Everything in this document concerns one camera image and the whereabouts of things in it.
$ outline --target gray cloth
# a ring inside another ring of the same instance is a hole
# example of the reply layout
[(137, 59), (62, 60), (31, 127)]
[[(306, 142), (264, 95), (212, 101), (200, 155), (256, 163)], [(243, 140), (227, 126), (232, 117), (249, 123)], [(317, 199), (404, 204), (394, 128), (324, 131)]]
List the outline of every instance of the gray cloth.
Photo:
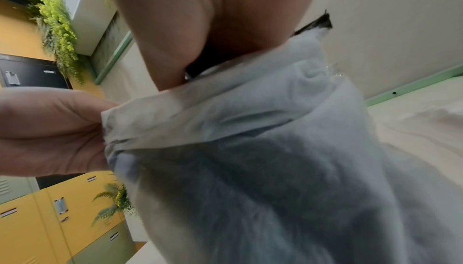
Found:
[(311, 30), (103, 113), (170, 264), (461, 264), (462, 193), (381, 145)]

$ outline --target white planter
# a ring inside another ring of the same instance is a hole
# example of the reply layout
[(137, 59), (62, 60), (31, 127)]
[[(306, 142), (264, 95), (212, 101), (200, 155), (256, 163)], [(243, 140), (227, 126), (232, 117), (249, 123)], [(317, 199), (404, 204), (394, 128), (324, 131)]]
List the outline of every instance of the white planter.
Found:
[(91, 56), (116, 13), (116, 7), (106, 0), (64, 1), (77, 36), (76, 52)]
[(141, 222), (140, 216), (136, 215), (136, 212), (124, 212), (125, 221), (129, 227), (130, 235), (134, 242), (148, 242), (148, 234), (145, 231), (145, 227)]

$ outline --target green plant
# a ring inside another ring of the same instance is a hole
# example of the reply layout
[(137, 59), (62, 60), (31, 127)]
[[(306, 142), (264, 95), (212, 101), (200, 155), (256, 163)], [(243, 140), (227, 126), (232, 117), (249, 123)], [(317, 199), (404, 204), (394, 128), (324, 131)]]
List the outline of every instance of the green plant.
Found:
[(45, 50), (55, 56), (56, 65), (65, 78), (82, 79), (82, 63), (76, 54), (77, 41), (64, 0), (28, 0), (27, 9), (42, 33)]
[(130, 203), (130, 200), (127, 196), (127, 189), (124, 185), (119, 186), (115, 183), (109, 183), (105, 186), (106, 191), (99, 193), (93, 199), (94, 201), (98, 198), (111, 198), (114, 204), (106, 209), (101, 210), (98, 215), (95, 217), (94, 223), (100, 219), (106, 219), (117, 212), (126, 211), (126, 212), (134, 212), (134, 206)]

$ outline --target hand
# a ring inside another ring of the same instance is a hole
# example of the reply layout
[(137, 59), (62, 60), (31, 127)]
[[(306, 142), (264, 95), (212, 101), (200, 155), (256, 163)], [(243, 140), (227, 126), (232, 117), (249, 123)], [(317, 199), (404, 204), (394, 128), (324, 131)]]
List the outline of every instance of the hand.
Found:
[(75, 90), (0, 89), (0, 174), (107, 169), (100, 114), (114, 106)]
[(164, 90), (185, 81), (206, 44), (221, 61), (283, 44), (312, 0), (115, 1)]

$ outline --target locker vent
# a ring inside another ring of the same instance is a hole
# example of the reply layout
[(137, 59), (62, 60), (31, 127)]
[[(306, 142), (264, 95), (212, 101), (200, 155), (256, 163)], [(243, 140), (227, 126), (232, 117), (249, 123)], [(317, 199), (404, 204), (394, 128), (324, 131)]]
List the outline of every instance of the locker vent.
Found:
[(0, 196), (5, 195), (11, 191), (10, 183), (7, 179), (0, 178)]
[(36, 257), (32, 257), (29, 260), (23, 262), (23, 264), (40, 264), (39, 260)]

